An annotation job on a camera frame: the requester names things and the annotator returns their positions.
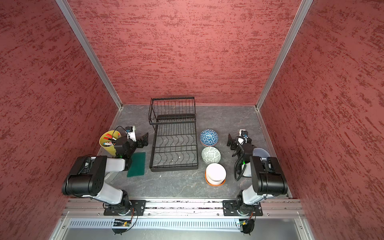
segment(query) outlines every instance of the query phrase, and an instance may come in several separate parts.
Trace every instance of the red textured wall panel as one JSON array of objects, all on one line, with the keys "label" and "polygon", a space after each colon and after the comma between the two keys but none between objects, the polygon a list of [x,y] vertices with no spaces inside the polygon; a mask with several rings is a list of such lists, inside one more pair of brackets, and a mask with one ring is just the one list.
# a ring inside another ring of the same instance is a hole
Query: red textured wall panel
[{"label": "red textured wall panel", "polygon": [[69,0],[124,104],[255,104],[301,0]]},{"label": "red textured wall panel", "polygon": [[317,240],[384,239],[383,13],[315,0],[261,109]]},{"label": "red textured wall panel", "polygon": [[0,238],[44,240],[117,108],[55,1],[2,1],[0,18]]}]

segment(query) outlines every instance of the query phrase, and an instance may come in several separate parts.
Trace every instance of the green mat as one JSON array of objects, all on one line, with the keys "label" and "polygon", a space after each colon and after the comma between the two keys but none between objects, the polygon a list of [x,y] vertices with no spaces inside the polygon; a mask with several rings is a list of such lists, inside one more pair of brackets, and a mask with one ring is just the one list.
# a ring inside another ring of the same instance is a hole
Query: green mat
[{"label": "green mat", "polygon": [[132,164],[128,170],[127,177],[144,175],[145,152],[136,152],[132,154]]}]

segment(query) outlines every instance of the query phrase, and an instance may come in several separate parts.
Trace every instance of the yellow cup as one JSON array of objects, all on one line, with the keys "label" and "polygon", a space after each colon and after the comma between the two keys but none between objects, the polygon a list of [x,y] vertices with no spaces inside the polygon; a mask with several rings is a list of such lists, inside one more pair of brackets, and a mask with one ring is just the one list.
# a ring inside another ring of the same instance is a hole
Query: yellow cup
[{"label": "yellow cup", "polygon": [[106,132],[106,133],[104,133],[102,136],[101,136],[101,138],[100,138],[100,140],[99,140],[99,144],[100,144],[100,146],[102,146],[105,150],[107,150],[107,152],[109,152],[109,154],[111,154],[112,156],[116,156],[116,149],[115,149],[115,146],[105,146],[105,145],[103,145],[103,143],[105,143],[105,142],[109,142],[109,140],[107,140],[107,139],[104,139],[105,137],[107,137],[107,134],[110,134],[110,135],[112,135],[114,138],[116,138],[116,139],[118,139],[119,137],[121,137],[121,135],[120,135],[120,133],[118,132],[118,131],[113,131],[113,130],[111,130],[111,131],[108,131],[108,132]]}]

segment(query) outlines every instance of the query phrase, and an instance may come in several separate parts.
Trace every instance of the black robot arm segment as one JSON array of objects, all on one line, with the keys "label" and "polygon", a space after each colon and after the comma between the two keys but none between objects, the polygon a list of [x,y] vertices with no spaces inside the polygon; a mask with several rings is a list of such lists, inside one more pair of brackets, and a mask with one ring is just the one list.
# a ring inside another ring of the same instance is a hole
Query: black robot arm segment
[{"label": "black robot arm segment", "polygon": [[96,196],[103,187],[106,163],[107,156],[78,157],[61,192],[64,195]]},{"label": "black robot arm segment", "polygon": [[251,156],[250,160],[252,186],[258,195],[278,196],[287,193],[288,185],[277,158]]}]

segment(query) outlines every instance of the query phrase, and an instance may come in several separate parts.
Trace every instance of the dish rack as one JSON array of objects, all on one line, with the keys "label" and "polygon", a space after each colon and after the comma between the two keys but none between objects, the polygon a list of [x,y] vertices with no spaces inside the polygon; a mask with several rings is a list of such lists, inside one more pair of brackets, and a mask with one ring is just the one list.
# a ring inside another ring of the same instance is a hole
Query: dish rack
[{"label": "dish rack", "polygon": [[149,169],[198,169],[195,98],[153,98],[148,118],[155,130]]}]

